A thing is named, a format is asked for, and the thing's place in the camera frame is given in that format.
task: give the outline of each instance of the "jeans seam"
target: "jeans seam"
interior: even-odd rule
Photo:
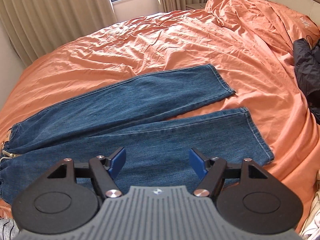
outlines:
[[[214,75],[216,76],[217,80],[219,81],[219,83],[228,91],[231,92],[236,92],[234,91],[222,78],[222,76],[219,74],[219,72],[217,71],[217,69],[212,65],[212,64],[208,64],[211,68],[211,71],[214,73]]]
[[[60,103],[57,103],[53,106],[51,106],[50,108],[47,108],[47,109],[43,109],[41,111],[39,111],[38,113],[34,114],[33,116],[27,118],[26,120],[24,121],[27,121],[27,120],[31,120],[33,119],[34,117],[36,117],[38,114],[42,114],[46,111],[49,111],[57,106],[60,106],[60,105],[63,105],[63,104],[66,104],[66,103],[69,103],[69,102],[72,102],[74,100],[77,100],[77,99],[80,99],[80,98],[83,98],[83,97],[86,97],[86,96],[89,96],[89,95],[92,95],[92,94],[95,94],[95,93],[98,93],[98,92],[101,92],[101,91],[104,91],[104,90],[107,90],[107,89],[110,89],[110,88],[113,88],[113,87],[116,87],[116,86],[119,86],[119,85],[122,85],[122,84],[126,84],[128,82],[131,82],[133,80],[136,80],[138,78],[141,78],[141,77],[146,77],[146,76],[151,76],[151,75],[156,75],[156,74],[163,74],[163,73],[169,73],[169,72],[177,72],[177,71],[182,71],[182,70],[186,70],[186,69],[192,69],[192,68],[196,68],[196,67],[200,67],[200,66],[194,66],[194,67],[190,67],[190,68],[179,68],[179,69],[172,69],[172,70],[166,70],[166,71],[158,71],[158,72],[152,72],[152,73],[148,73],[148,74],[145,74],[145,75],[140,75],[140,76],[136,76],[134,78],[130,78],[130,79],[127,79],[127,80],[124,80],[124,81],[121,81],[121,82],[118,82],[118,83],[115,83],[115,84],[112,84],[112,85],[109,85],[107,87],[104,87],[104,88],[100,88],[100,89],[97,89],[95,91],[92,91],[92,92],[89,92],[89,93],[86,93],[85,95],[79,95],[79,96],[76,96],[76,97],[73,97],[73,98],[69,98],[69,99],[66,99],[64,100],[63,102],[60,102]],[[213,71],[214,75],[216,76],[216,78],[218,79],[218,81],[221,83],[220,79],[217,77],[217,75],[215,74],[215,72]]]
[[[0,178],[0,197],[3,197],[4,179]]]
[[[136,134],[136,133],[147,133],[147,132],[168,130],[168,129],[178,128],[178,127],[183,127],[183,126],[188,126],[188,125],[194,125],[194,124],[201,123],[201,122],[208,122],[208,121],[211,121],[211,120],[220,119],[220,118],[224,118],[224,117],[227,117],[227,116],[233,116],[233,115],[237,115],[237,114],[245,114],[244,111],[246,111],[244,108],[233,108],[233,109],[238,109],[238,110],[240,110],[240,112],[239,113],[232,113],[232,114],[224,114],[222,116],[212,117],[212,118],[207,119],[207,120],[201,120],[201,121],[198,121],[198,122],[193,122],[193,123],[188,123],[188,124],[183,124],[183,125],[178,125],[178,126],[172,126],[172,127],[168,127],[168,128],[161,128],[161,129],[156,129],[156,130],[148,130],[148,131],[143,131],[143,132],[120,133],[120,134],[109,135],[109,136],[118,136],[118,135],[124,135],[124,134]]]
[[[266,144],[267,144],[267,143],[266,143],[266,142],[263,142],[263,143],[262,143],[261,140],[257,137],[255,130],[256,130],[257,132],[259,132],[259,130],[258,130],[258,128],[252,127],[252,124],[251,124],[251,122],[249,121],[249,115],[248,115],[248,113],[249,113],[248,110],[245,111],[247,123],[248,123],[248,125],[249,125],[249,127],[250,127],[250,130],[252,131],[252,133],[253,133],[254,137],[256,138],[257,142],[260,144],[261,148],[265,151],[265,153],[266,153],[267,156],[269,157],[269,162],[270,162],[271,160],[274,159],[274,155],[273,155],[273,153],[271,153],[273,156],[270,156],[268,149],[266,149]]]
[[[17,132],[18,132],[18,130],[20,129],[20,124],[21,124],[21,122],[17,123],[17,128],[16,128],[15,132],[10,135],[9,143],[10,143],[10,141],[15,137],[15,135],[16,135]]]

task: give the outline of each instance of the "gray gripper base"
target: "gray gripper base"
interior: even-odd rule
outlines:
[[[295,231],[255,235],[227,223],[210,198],[195,197],[185,186],[131,187],[108,198],[86,225],[61,235],[23,230],[16,240],[301,240]]]

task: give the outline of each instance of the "orange bedsheet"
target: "orange bedsheet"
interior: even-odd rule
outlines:
[[[265,0],[209,0],[115,24],[47,54],[22,74],[0,112],[0,138],[15,123],[67,98],[148,72],[211,63],[236,95],[177,118],[246,106],[275,154],[265,168],[309,212],[320,169],[320,126],[294,75],[292,43],[320,37],[305,15]]]

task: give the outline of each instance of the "nightstand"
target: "nightstand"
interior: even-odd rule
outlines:
[[[187,4],[186,8],[187,10],[196,10],[196,9],[202,9],[204,10],[206,3],[192,3]]]

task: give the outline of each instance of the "blue jeans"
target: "blue jeans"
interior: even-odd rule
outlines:
[[[22,154],[0,166],[0,194],[8,203],[63,158],[87,162],[118,147],[127,161],[116,183],[186,185],[199,182],[188,164],[188,149],[239,163],[245,157],[264,165],[270,148],[246,108],[165,121],[233,95],[212,65],[155,72],[50,106],[12,127],[4,150]],[[79,183],[89,185],[88,179]]]

